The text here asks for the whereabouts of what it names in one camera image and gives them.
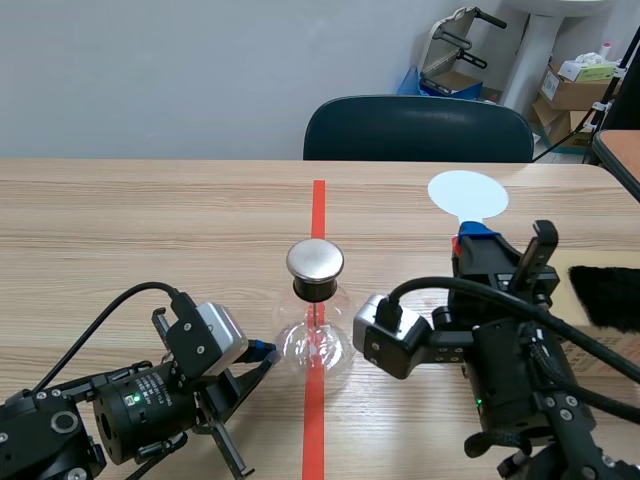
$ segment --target dark green chair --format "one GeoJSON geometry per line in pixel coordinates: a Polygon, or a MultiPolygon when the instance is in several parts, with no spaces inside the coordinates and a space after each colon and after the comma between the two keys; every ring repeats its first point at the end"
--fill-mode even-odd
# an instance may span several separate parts
{"type": "Polygon", "coordinates": [[[332,100],[311,117],[305,160],[530,163],[515,111],[481,102],[384,95],[332,100]]]}

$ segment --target floor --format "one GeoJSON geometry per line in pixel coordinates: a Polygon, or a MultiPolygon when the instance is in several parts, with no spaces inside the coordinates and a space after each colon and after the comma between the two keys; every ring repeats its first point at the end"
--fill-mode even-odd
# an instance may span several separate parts
{"type": "MultiPolygon", "coordinates": [[[[541,141],[538,141],[533,150],[533,156],[537,157],[545,150],[544,144],[542,144],[541,141]]],[[[582,155],[549,152],[536,163],[582,163],[582,155]]]]}

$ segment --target tripod stand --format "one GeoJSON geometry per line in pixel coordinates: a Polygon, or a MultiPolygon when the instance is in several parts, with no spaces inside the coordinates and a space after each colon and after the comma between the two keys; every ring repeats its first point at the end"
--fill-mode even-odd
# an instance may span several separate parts
{"type": "MultiPolygon", "coordinates": [[[[635,53],[639,43],[640,43],[640,27],[636,31],[636,34],[633,37],[633,40],[631,40],[631,44],[629,45],[629,48],[625,52],[624,57],[622,57],[622,60],[620,61],[620,65],[618,65],[618,67],[616,67],[616,69],[614,70],[613,78],[611,79],[611,83],[609,83],[609,86],[607,87],[607,90],[604,92],[604,95],[602,96],[602,100],[600,102],[594,103],[591,106],[591,108],[589,109],[589,111],[584,116],[584,118],[582,119],[582,121],[580,122],[580,124],[578,125],[578,127],[575,130],[571,131],[566,137],[564,137],[563,139],[559,140],[554,145],[552,145],[551,147],[546,149],[544,152],[542,152],[540,155],[535,157],[533,159],[534,162],[536,160],[541,159],[542,157],[544,157],[547,153],[551,152],[552,150],[555,150],[556,148],[558,148],[558,146],[562,145],[564,142],[566,142],[567,140],[569,140],[573,136],[577,135],[578,133],[580,133],[584,129],[588,129],[588,131],[591,133],[591,135],[589,136],[589,142],[587,144],[587,149],[591,148],[591,144],[593,142],[593,137],[602,128],[602,124],[604,122],[605,116],[607,115],[607,112],[609,111],[609,108],[611,108],[611,101],[613,99],[614,92],[616,91],[616,88],[618,87],[618,84],[620,83],[620,80],[624,78],[624,75],[628,70],[629,63],[632,61],[632,59],[633,59],[634,62],[638,61],[638,57],[639,56],[636,55],[635,58],[634,58],[634,53],[635,53]]],[[[585,162],[588,152],[589,152],[589,150],[587,150],[587,153],[585,153],[585,155],[584,155],[584,157],[582,159],[582,163],[585,162]]]]}

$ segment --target stainless steel cap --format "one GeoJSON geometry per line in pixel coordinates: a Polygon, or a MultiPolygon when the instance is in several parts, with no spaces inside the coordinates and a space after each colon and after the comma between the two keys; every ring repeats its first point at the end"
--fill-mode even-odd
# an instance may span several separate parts
{"type": "Polygon", "coordinates": [[[320,284],[334,280],[343,267],[342,250],[321,238],[298,242],[287,254],[289,272],[305,283],[320,284]]]}

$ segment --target glass bottle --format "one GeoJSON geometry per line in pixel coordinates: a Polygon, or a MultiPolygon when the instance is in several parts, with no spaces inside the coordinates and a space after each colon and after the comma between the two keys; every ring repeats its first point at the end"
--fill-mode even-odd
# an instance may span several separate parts
{"type": "Polygon", "coordinates": [[[335,379],[353,361],[351,301],[338,286],[344,255],[333,243],[311,238],[287,254],[293,288],[280,296],[273,312],[281,362],[303,382],[313,372],[335,379]]]}

